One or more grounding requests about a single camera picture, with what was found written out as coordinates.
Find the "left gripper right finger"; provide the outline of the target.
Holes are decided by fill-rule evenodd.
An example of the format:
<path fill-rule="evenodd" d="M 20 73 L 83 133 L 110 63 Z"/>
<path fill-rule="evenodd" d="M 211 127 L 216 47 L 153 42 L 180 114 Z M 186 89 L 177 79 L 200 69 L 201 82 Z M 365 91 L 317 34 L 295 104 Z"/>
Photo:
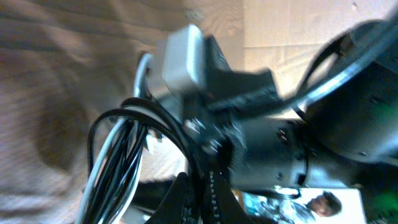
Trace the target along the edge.
<path fill-rule="evenodd" d="M 206 175 L 203 222 L 204 224 L 252 223 L 218 170 L 210 170 Z"/>

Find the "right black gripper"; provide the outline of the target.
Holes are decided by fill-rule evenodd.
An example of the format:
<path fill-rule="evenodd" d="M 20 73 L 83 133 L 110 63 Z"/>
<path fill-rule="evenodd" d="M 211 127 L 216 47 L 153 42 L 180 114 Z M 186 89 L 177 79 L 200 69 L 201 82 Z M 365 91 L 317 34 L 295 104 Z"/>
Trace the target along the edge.
<path fill-rule="evenodd" d="M 297 189 L 308 173 L 308 154 L 296 119 L 241 116 L 236 108 L 210 110 L 200 96 L 184 98 L 183 118 L 198 125 L 187 134 L 206 169 L 219 168 L 228 186 L 263 192 L 275 185 Z"/>

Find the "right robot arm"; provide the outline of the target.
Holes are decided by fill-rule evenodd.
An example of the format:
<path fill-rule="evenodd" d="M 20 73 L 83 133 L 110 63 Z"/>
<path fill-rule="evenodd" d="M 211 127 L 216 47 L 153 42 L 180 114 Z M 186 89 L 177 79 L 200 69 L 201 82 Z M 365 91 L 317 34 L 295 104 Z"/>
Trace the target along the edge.
<path fill-rule="evenodd" d="M 208 88 L 187 99 L 193 136 L 209 152 L 199 170 L 205 223 L 249 223 L 232 190 L 274 199 L 275 185 L 338 189 L 377 197 L 397 190 L 397 18 L 341 33 L 312 60 L 295 95 L 282 99 L 270 70 L 230 69 L 205 38 Z"/>

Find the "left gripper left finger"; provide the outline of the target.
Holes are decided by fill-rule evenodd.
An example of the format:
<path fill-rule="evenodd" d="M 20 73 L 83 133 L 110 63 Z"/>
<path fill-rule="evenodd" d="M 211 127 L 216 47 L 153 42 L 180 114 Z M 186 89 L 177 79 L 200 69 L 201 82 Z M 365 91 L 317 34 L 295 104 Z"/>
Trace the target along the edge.
<path fill-rule="evenodd" d="M 193 190 L 190 179 L 186 173 L 181 172 L 146 224 L 193 223 L 192 202 Z"/>

